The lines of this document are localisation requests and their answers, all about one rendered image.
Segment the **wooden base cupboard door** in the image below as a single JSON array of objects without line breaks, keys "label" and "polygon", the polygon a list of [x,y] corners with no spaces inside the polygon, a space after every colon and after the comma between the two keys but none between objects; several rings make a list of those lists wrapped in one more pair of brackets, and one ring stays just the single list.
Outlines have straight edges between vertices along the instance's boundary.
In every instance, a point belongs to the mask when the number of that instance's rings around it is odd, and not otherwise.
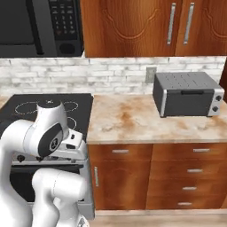
[{"label": "wooden base cupboard door", "polygon": [[[90,166],[96,210],[145,209],[149,160],[94,160]],[[98,167],[99,187],[95,185],[95,166]]]}]

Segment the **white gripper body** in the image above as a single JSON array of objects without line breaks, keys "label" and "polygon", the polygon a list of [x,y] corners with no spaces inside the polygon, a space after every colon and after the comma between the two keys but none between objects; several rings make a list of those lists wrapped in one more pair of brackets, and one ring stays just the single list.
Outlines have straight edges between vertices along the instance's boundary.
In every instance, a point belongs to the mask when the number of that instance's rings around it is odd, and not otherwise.
[{"label": "white gripper body", "polygon": [[76,148],[74,145],[62,143],[60,147],[51,154],[51,157],[86,160],[88,158],[87,145],[82,141],[80,146]]}]

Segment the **grey wall socket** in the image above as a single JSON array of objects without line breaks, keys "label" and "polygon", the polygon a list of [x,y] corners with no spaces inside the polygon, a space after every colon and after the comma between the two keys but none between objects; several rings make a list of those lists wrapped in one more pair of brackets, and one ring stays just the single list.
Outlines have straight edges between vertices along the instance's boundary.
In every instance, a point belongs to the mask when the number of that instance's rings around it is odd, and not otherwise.
[{"label": "grey wall socket", "polygon": [[156,71],[157,71],[156,67],[148,67],[146,69],[146,74],[145,74],[145,82],[146,83],[153,83]]}]

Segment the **wooden drawer front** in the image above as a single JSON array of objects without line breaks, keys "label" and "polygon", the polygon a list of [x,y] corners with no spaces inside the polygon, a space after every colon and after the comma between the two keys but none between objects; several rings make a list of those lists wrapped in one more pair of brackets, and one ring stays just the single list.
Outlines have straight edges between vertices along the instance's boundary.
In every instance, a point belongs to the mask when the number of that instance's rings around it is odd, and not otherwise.
[{"label": "wooden drawer front", "polygon": [[[195,191],[183,191],[185,186],[196,186]],[[227,193],[227,182],[222,180],[208,179],[170,179],[170,180],[152,180],[149,183],[149,196],[164,195],[219,195]]]},{"label": "wooden drawer front", "polygon": [[[150,160],[153,146],[148,144],[89,145],[92,161],[98,160]],[[114,149],[128,149],[129,153],[112,153]]]},{"label": "wooden drawer front", "polygon": [[[208,153],[194,153],[193,148],[209,148]],[[226,143],[155,144],[153,160],[226,160]]]},{"label": "wooden drawer front", "polygon": [[[202,173],[188,173],[188,168],[201,168]],[[227,177],[227,160],[164,160],[153,161],[151,179],[219,179]]]},{"label": "wooden drawer front", "polygon": [[[224,195],[177,195],[150,196],[147,198],[147,209],[210,209],[220,208],[225,199]],[[191,206],[178,206],[178,202],[191,202]]]}]

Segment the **stainless steel oven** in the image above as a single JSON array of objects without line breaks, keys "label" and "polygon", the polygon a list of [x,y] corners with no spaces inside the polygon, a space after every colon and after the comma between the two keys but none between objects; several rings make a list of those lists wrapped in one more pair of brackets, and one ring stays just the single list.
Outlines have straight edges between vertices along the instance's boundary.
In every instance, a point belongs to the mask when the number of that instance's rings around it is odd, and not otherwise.
[{"label": "stainless steel oven", "polygon": [[[35,192],[32,189],[31,180],[36,170],[39,168],[55,168],[72,172],[82,176],[88,183],[88,189],[81,200],[77,202],[79,211],[89,220],[95,217],[95,208],[92,195],[92,186],[90,178],[90,161],[89,156],[86,160],[73,160],[59,157],[44,158],[31,156],[25,153],[16,152],[4,153],[0,151],[0,170],[8,168],[10,173],[4,175],[10,182],[13,189],[22,197],[29,205],[35,202]],[[18,155],[25,156],[25,160],[19,162]]]}]

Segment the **wooden wall cupboard door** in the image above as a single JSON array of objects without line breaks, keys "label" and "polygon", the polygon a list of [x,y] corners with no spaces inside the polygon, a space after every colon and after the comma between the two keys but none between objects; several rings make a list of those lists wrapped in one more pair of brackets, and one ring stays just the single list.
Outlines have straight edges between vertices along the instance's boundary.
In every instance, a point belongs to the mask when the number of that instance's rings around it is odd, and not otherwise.
[{"label": "wooden wall cupboard door", "polygon": [[[183,44],[191,2],[195,5],[189,41]],[[178,57],[227,55],[227,0],[183,0],[176,55]]]},{"label": "wooden wall cupboard door", "polygon": [[[88,58],[171,57],[175,54],[183,0],[81,0]],[[171,4],[176,3],[171,45]]]}]

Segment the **black microwave oven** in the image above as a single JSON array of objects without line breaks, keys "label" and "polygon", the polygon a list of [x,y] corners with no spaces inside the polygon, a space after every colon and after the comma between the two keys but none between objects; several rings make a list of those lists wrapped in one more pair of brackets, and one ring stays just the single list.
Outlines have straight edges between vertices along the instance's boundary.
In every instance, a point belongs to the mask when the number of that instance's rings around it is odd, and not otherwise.
[{"label": "black microwave oven", "polygon": [[80,0],[0,0],[0,58],[82,53]]}]

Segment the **grey toaster oven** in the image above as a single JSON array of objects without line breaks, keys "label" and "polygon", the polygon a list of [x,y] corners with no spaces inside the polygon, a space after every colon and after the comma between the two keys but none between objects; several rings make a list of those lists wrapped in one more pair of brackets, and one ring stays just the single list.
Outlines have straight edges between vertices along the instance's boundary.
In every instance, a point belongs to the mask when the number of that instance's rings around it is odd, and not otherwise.
[{"label": "grey toaster oven", "polygon": [[153,99],[161,118],[220,114],[224,89],[205,72],[156,73]]}]

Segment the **black hob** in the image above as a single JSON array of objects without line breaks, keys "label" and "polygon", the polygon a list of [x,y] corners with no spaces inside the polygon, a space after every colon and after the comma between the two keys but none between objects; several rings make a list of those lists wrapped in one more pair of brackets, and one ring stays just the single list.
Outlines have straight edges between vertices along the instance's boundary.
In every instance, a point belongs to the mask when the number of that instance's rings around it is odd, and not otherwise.
[{"label": "black hob", "polygon": [[37,116],[36,105],[42,100],[54,99],[64,105],[68,127],[82,133],[83,140],[86,140],[93,103],[90,93],[16,94],[0,108],[0,120],[14,117],[34,121]]}]

